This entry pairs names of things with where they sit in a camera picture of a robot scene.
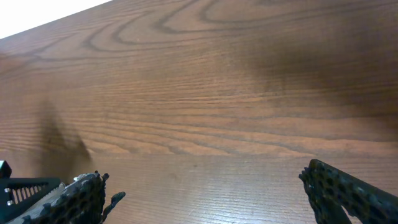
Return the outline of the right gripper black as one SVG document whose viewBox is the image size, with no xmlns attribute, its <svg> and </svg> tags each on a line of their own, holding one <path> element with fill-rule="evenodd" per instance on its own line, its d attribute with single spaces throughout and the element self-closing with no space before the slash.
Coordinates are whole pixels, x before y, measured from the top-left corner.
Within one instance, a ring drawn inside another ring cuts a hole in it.
<svg viewBox="0 0 398 224">
<path fill-rule="evenodd" d="M 1 161 L 1 223 L 103 224 L 126 196 L 118 192 L 105 205 L 109 174 L 80 174 L 70 185 L 58 177 L 11 178 L 12 169 Z"/>
</svg>

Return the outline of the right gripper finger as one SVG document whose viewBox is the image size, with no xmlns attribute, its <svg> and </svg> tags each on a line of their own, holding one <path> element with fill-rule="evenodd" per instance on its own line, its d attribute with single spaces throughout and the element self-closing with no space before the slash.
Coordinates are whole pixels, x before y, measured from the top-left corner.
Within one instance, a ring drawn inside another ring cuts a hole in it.
<svg viewBox="0 0 398 224">
<path fill-rule="evenodd" d="M 397 224 L 397 197 L 318 159 L 299 179 L 317 223 Z"/>
</svg>

